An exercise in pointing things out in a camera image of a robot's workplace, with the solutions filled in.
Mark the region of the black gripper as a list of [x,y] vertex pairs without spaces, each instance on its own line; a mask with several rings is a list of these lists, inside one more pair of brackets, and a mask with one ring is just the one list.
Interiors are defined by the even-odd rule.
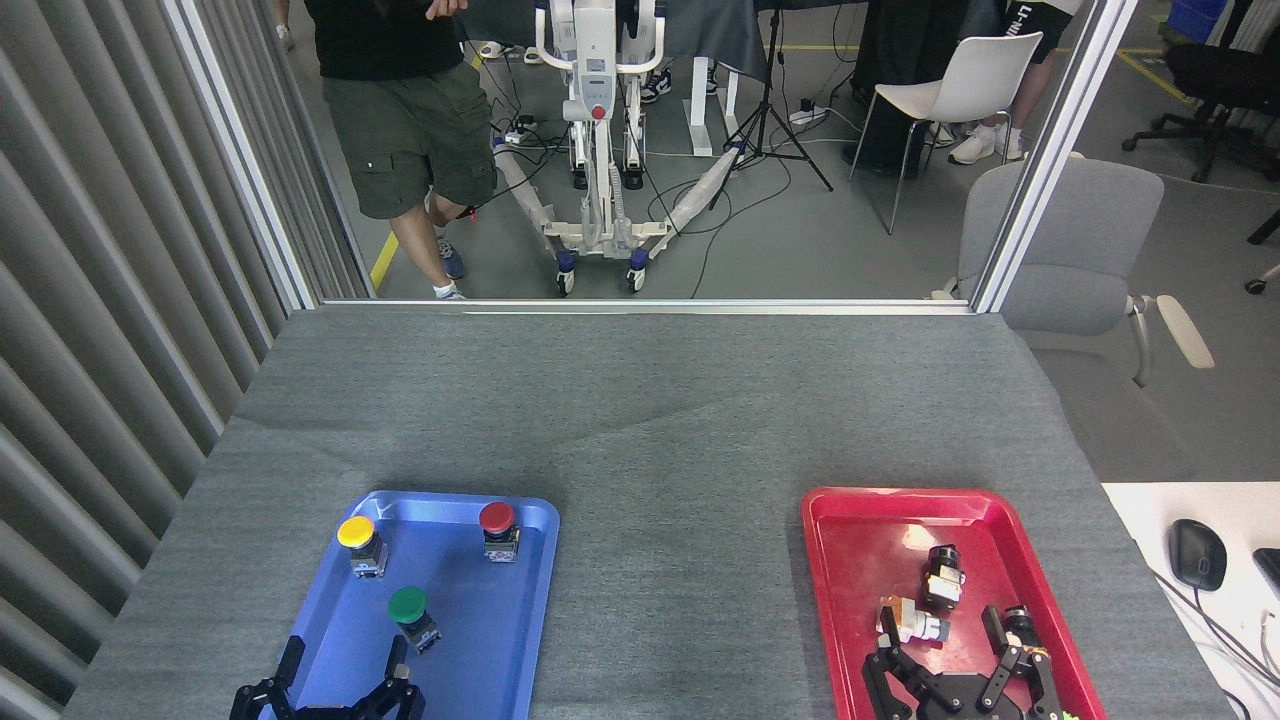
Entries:
[[421,719],[425,711],[425,698],[420,688],[410,682],[410,670],[404,664],[408,648],[407,641],[392,642],[384,679],[353,707],[294,708],[288,691],[294,683],[305,655],[305,642],[300,635],[291,635],[275,674],[264,678],[255,685],[242,685],[236,692],[230,719],[260,719],[265,708],[270,708],[275,719]]
[[[882,633],[877,650],[865,657],[863,679],[877,719],[1001,719],[1005,687],[1021,678],[1030,696],[1024,719],[1060,719],[1062,703],[1052,676],[1052,662],[1024,605],[1000,611],[988,605],[982,621],[998,662],[988,676],[977,673],[934,674],[901,648],[890,606],[879,610]],[[890,689],[895,676],[918,705],[911,708]]]

